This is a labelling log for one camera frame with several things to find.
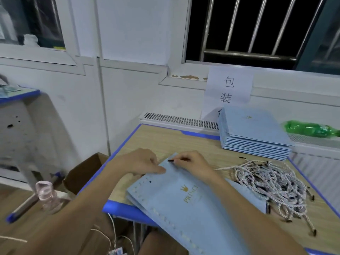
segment chinese characters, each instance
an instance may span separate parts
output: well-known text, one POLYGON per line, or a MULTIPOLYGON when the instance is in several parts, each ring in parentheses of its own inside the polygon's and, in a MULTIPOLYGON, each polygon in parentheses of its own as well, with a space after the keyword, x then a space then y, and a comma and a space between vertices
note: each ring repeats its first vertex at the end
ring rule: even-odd
POLYGON ((233 78, 229 78, 229 76, 224 80, 225 81, 225 86, 228 88, 233 88, 235 87, 234 85, 234 79, 233 78))
POLYGON ((227 102, 227 103, 230 104, 231 97, 232 97, 231 94, 224 93, 224 94, 222 94, 222 96, 220 98, 221 99, 220 102, 222 102, 222 103, 227 102))

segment white radiator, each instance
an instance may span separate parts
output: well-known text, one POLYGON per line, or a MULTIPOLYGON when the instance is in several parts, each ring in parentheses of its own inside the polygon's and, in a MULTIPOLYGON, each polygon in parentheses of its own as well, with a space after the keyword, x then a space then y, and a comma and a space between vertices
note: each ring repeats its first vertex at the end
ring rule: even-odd
MULTIPOLYGON (((151 112, 140 123, 218 136, 215 122, 151 112)), ((290 159, 340 214, 340 141, 288 134, 295 147, 290 159)))

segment cardboard box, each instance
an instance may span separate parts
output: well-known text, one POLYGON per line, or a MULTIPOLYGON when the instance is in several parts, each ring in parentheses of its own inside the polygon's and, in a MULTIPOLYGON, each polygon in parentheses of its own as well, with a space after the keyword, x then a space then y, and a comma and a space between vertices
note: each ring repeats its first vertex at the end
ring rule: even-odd
MULTIPOLYGON (((108 159, 107 155, 96 153, 88 159, 73 168, 63 180, 63 185, 72 199, 76 197, 83 186, 91 179, 91 177, 99 170, 99 168, 108 159)), ((128 227, 128 221, 114 218, 116 235, 119 236, 128 227)), ((103 232, 112 241, 115 239, 112 222, 106 213, 100 213, 92 227, 103 232)), ((97 231, 90 231, 83 243, 79 254, 107 254, 109 247, 108 240, 97 231)))

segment green bottle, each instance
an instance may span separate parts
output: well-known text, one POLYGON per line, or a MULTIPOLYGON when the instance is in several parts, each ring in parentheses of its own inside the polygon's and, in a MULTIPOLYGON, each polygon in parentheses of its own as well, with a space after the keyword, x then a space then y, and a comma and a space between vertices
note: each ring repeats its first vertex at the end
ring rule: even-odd
POLYGON ((324 124, 291 120, 284 122, 283 126, 288 133, 295 133, 318 138, 340 137, 339 130, 324 124))

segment person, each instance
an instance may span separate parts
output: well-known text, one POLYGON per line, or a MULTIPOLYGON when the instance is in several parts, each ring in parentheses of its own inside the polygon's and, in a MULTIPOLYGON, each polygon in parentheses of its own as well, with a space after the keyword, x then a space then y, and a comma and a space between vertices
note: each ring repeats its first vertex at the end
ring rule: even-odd
MULTIPOLYGON (((182 152, 174 157, 177 166, 210 186, 232 218, 253 255, 302 255, 307 252, 277 224, 255 208, 225 181, 197 151, 182 152)), ((76 255, 117 182, 127 173, 165 173, 156 155, 137 149, 116 156, 79 195, 18 250, 20 255, 76 255)), ((138 255, 182 255, 187 251, 175 240, 151 232, 138 255)))

